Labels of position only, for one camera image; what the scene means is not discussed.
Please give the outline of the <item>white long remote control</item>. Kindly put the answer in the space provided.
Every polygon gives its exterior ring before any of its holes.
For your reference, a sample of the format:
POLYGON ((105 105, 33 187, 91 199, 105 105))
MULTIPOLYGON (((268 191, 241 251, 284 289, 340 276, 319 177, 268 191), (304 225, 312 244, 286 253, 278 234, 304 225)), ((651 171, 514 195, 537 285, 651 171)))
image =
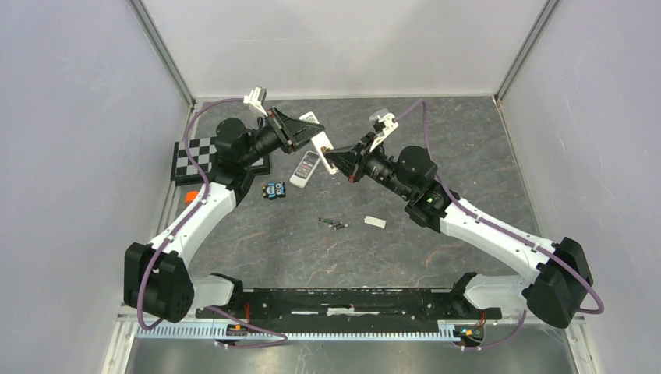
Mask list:
MULTIPOLYGON (((302 120, 304 122, 314 123, 314 124, 317 124, 317 125, 320 124, 317 117, 316 117, 316 115, 312 111, 309 111, 309 112, 305 113, 304 115, 301 115, 299 117, 299 120, 302 120)), ((314 146, 315 151, 320 155, 320 162, 325 167, 325 169, 327 170, 327 173, 329 175, 337 174, 339 172, 339 170, 326 159, 326 156, 324 154, 324 152, 326 150, 333 150, 334 149, 334 147, 331 144, 329 138, 327 137, 327 134, 325 133, 325 131, 323 130, 322 132, 315 135, 311 139, 311 142, 314 146)))

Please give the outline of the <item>white battery cover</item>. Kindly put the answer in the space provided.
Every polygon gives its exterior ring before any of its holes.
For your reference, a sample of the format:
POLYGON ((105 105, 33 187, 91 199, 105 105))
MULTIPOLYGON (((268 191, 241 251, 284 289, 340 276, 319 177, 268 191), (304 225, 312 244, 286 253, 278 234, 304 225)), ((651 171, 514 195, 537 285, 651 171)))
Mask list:
POLYGON ((365 216, 364 223, 381 229, 384 229, 387 224, 385 220, 371 216, 365 216))

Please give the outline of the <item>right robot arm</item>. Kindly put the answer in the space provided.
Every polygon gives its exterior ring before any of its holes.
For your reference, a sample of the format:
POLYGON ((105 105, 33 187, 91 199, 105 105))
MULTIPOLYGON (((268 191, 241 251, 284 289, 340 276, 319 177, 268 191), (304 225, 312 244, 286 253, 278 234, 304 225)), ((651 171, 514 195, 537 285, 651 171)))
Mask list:
POLYGON ((406 201, 405 212, 418 226, 457 238, 498 259, 514 276, 468 275, 450 297, 452 312, 469 318, 480 309, 524 309, 556 328, 566 328, 582 303, 594 296, 593 277, 582 246, 519 230, 484 213, 437 179, 427 149, 407 146, 388 157, 374 134, 357 144, 322 149, 329 164, 351 183, 370 178, 406 201))

